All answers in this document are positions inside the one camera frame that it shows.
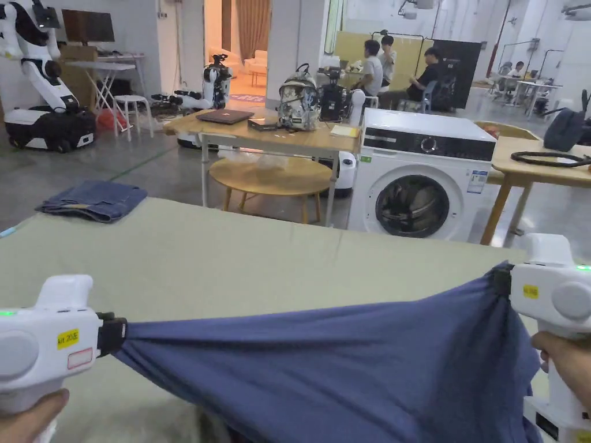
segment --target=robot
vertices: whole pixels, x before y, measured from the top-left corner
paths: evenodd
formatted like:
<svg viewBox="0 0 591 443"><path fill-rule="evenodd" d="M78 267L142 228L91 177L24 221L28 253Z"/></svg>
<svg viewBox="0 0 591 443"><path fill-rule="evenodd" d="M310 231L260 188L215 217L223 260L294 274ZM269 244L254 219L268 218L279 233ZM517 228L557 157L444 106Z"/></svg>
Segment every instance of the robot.
<svg viewBox="0 0 591 443"><path fill-rule="evenodd" d="M10 144L17 148L69 152L95 140L95 116L60 79L54 8L41 0L0 4L0 56L19 61L22 72L47 102L15 109L4 117Z"/></svg>
<svg viewBox="0 0 591 443"><path fill-rule="evenodd" d="M203 71L203 93L195 91L174 91L174 95L153 95L154 100L169 102L185 110L188 115L203 109L224 109L230 96L230 81L232 80L232 68L228 68L223 61L227 54L213 56L213 63L206 66ZM178 144L185 148L200 149L201 146L195 140L195 136L179 134Z"/></svg>

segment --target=curtain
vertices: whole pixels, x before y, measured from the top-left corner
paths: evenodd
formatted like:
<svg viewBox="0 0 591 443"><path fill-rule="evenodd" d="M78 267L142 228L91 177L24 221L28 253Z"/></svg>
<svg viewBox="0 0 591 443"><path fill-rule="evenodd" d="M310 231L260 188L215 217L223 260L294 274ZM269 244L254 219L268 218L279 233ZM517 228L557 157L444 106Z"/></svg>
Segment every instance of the curtain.
<svg viewBox="0 0 591 443"><path fill-rule="evenodd" d="M238 0L238 31L243 59L254 58L255 50L266 51L271 28L271 0Z"/></svg>

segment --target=hand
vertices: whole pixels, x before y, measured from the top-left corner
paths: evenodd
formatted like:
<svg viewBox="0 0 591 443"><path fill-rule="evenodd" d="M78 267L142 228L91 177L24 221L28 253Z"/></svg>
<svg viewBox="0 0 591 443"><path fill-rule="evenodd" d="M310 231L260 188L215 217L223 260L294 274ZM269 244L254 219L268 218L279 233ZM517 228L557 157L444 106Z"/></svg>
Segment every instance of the hand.
<svg viewBox="0 0 591 443"><path fill-rule="evenodd" d="M33 443L69 399L68 390L62 389L43 397L28 411L0 418L0 443Z"/></svg>
<svg viewBox="0 0 591 443"><path fill-rule="evenodd" d="M541 350L542 369L548 372L550 360L560 377L587 411L591 411L591 339L571 341L540 332L532 345Z"/></svg>

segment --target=laptop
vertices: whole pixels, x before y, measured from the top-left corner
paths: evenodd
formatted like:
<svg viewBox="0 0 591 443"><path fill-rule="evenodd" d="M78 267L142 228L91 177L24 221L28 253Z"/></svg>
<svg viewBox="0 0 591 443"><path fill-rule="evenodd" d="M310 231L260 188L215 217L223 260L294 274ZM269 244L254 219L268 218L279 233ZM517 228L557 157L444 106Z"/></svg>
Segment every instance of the laptop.
<svg viewBox="0 0 591 443"><path fill-rule="evenodd" d="M206 114L200 114L197 116L197 118L204 122L233 125L234 123L248 120L254 114L254 112L235 111L232 109L218 109Z"/></svg>

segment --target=yellow wall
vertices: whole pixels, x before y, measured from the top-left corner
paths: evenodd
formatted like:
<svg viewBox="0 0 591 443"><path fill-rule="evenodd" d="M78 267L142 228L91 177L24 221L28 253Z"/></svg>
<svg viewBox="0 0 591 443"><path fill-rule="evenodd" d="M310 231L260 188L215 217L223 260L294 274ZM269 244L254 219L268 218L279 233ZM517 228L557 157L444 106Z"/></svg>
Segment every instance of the yellow wall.
<svg viewBox="0 0 591 443"><path fill-rule="evenodd" d="M408 78L415 75L419 77L425 70L425 62L423 54L425 51L433 46L433 40L422 41L420 38L411 38L403 36L393 36L394 44L392 48L396 51L396 65L395 74L392 83L390 84L390 90L395 89L406 89L409 86ZM358 60L364 60L363 52L366 40L371 39L369 34L355 34L353 32L341 31L337 33L335 55L339 56L341 60L348 60L349 63L354 63ZM382 36L379 34L375 35L375 39L378 41L382 40ZM360 76L350 75L345 78L344 86L351 86L352 84L359 81Z"/></svg>

